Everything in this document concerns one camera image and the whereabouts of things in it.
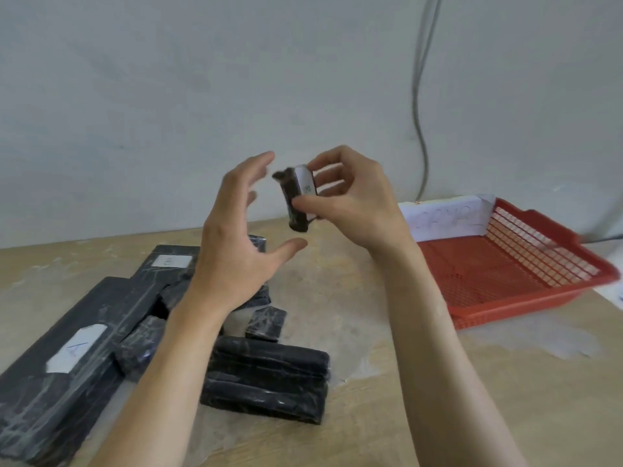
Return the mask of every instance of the white wall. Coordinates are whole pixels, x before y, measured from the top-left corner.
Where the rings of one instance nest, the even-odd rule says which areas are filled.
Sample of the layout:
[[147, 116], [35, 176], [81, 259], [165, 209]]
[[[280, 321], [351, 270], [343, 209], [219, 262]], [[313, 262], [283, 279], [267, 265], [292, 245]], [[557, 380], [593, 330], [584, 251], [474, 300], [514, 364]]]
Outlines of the white wall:
[[[199, 226], [221, 176], [348, 143], [413, 199], [424, 0], [0, 0], [0, 247]], [[623, 193], [623, 0], [444, 0], [426, 197], [579, 232]], [[250, 219], [285, 214], [265, 180]], [[621, 232], [622, 226], [611, 230]]]

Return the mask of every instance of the gray cable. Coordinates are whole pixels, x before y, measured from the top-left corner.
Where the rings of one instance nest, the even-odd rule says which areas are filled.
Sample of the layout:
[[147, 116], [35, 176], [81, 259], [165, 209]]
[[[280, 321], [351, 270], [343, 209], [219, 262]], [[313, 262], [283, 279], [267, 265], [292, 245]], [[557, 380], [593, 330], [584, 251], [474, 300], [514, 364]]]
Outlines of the gray cable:
[[417, 34], [416, 41], [416, 59], [413, 64], [413, 78], [411, 83], [411, 114], [413, 116], [413, 126], [416, 128], [417, 139], [420, 142], [422, 148], [422, 157], [424, 159], [424, 171], [422, 172], [422, 184], [417, 192], [416, 201], [422, 198], [426, 184], [429, 177], [429, 155], [426, 141], [424, 140], [424, 134], [422, 133], [422, 126], [420, 125], [420, 113], [419, 113], [419, 94], [420, 94], [420, 80], [422, 73], [424, 72], [424, 66], [426, 65], [426, 58], [428, 57], [429, 50], [431, 49], [432, 36], [435, 33], [435, 26], [437, 25], [437, 19], [439, 18], [439, 9], [441, 7], [441, 0], [436, 0], [434, 5], [434, 11], [432, 14], [432, 21], [428, 29], [428, 34], [424, 40], [424, 34], [426, 26], [428, 25], [428, 18], [433, 8], [432, 0], [426, 0], [424, 4], [424, 10], [422, 10], [422, 19], [420, 20], [420, 29]]

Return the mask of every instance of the table surface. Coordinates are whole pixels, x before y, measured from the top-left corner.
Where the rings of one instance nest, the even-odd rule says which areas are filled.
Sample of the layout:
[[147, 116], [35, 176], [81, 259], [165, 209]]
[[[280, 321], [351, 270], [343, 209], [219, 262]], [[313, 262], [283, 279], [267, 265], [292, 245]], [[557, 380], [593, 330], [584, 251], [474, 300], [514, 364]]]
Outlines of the table surface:
[[[249, 232], [266, 236], [269, 249], [294, 235], [285, 220], [251, 223]], [[307, 238], [270, 289], [288, 310], [284, 342], [331, 354], [338, 380], [322, 426], [200, 406], [186, 465], [417, 465], [378, 275], [329, 223], [315, 223]], [[132, 275], [157, 244], [200, 239], [200, 230], [183, 230], [0, 250], [0, 371], [104, 276]], [[623, 313], [589, 291], [502, 323], [460, 338], [530, 464], [619, 466]], [[120, 387], [73, 466], [88, 464], [132, 388]]]

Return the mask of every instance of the red mesh tray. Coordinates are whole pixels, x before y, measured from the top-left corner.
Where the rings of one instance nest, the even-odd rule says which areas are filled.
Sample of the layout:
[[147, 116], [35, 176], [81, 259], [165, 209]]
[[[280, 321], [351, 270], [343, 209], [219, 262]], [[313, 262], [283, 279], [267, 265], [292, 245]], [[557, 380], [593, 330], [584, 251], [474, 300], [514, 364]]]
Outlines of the red mesh tray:
[[501, 198], [486, 235], [420, 247], [457, 329], [563, 305], [619, 278], [573, 231]]

